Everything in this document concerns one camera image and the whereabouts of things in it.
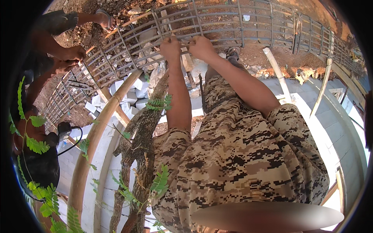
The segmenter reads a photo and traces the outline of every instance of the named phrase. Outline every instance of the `bare foot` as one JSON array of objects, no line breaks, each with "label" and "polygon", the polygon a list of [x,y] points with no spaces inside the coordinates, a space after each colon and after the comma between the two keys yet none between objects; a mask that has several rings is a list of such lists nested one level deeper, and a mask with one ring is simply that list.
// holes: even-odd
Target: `bare foot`
[{"label": "bare foot", "polygon": [[109,22],[109,19],[104,12],[97,12],[96,15],[100,16],[100,21],[98,22],[98,24],[100,24],[104,29],[109,28],[109,30],[105,29],[107,32],[111,32],[115,28],[116,20],[112,16],[110,16],[111,20],[110,25],[108,26],[107,23]]}]

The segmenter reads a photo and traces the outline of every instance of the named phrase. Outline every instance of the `sandal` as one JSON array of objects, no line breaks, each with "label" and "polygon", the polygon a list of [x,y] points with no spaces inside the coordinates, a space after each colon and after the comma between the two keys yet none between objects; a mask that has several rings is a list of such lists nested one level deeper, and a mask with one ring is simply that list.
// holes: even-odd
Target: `sandal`
[{"label": "sandal", "polygon": [[[107,13],[105,10],[103,10],[103,9],[98,9],[97,11],[96,11],[96,13],[95,14],[97,14],[98,12],[102,12],[102,13],[104,13],[104,14],[106,14],[107,15],[107,18],[109,19],[109,21],[107,22],[107,25],[108,26],[110,26],[111,24],[112,24],[112,16],[111,15],[109,15],[109,13]],[[104,28],[104,27],[102,27],[105,31],[107,31],[108,33],[110,33],[110,32],[112,32],[112,30],[110,30],[110,27],[108,27],[108,28]]]},{"label": "sandal", "polygon": [[229,59],[230,57],[235,57],[238,61],[239,57],[239,47],[230,47],[228,49],[228,58]]}]

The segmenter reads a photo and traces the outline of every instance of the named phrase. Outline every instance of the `tree trunk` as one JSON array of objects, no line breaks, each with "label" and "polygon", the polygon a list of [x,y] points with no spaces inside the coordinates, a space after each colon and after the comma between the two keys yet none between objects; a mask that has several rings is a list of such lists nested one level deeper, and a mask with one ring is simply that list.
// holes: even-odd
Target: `tree trunk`
[{"label": "tree trunk", "polygon": [[[154,89],[150,99],[161,99],[165,96],[167,90],[168,72],[160,79]],[[144,228],[146,208],[150,194],[150,186],[153,181],[154,167],[154,149],[153,149],[153,132],[162,116],[162,111],[150,110],[143,108],[140,110],[128,123],[125,132],[133,137],[132,143],[123,137],[120,138],[117,149],[114,151],[114,156],[122,154],[122,174],[124,169],[130,169],[134,160],[137,161],[137,176],[132,190],[133,195],[144,206],[141,210],[133,202],[131,203],[130,214],[125,223],[122,233],[142,233]],[[122,176],[124,184],[129,186],[129,175]],[[123,206],[123,197],[120,197],[118,191],[114,195],[114,206]],[[118,226],[121,211],[114,211],[110,221],[110,230],[113,232]]]}]

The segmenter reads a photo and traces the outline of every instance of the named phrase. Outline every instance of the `camouflage shirt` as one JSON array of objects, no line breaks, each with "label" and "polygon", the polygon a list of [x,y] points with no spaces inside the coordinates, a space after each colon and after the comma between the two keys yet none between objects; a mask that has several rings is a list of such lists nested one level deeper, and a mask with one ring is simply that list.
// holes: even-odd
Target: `camouflage shirt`
[{"label": "camouflage shirt", "polygon": [[208,113],[193,140],[184,128],[153,139],[154,172],[160,164],[170,171],[169,190],[152,200],[163,226],[171,232],[205,232],[191,215],[233,202],[320,205],[329,177],[296,106],[284,104],[265,118],[221,76],[209,79],[204,92]]}]

